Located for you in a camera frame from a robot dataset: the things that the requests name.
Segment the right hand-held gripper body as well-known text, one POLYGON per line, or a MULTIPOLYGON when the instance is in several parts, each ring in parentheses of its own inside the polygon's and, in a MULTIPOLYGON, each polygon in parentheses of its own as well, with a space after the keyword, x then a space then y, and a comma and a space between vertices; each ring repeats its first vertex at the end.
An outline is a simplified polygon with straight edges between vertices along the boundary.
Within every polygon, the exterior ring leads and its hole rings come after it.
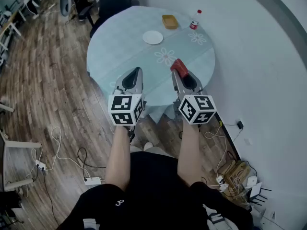
POLYGON ((184 94, 174 102, 176 118, 183 118, 190 125, 207 124, 217 109, 211 95, 184 94))

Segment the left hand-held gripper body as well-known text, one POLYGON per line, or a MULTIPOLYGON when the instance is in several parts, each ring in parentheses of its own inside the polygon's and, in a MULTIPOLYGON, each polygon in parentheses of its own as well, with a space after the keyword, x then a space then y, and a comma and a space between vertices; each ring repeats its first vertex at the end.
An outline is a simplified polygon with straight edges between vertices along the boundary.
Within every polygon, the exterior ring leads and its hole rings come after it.
POLYGON ((108 98, 108 113, 113 125, 126 128, 130 141, 135 137, 135 126, 145 110, 144 98, 143 93, 125 92, 120 88, 108 98))

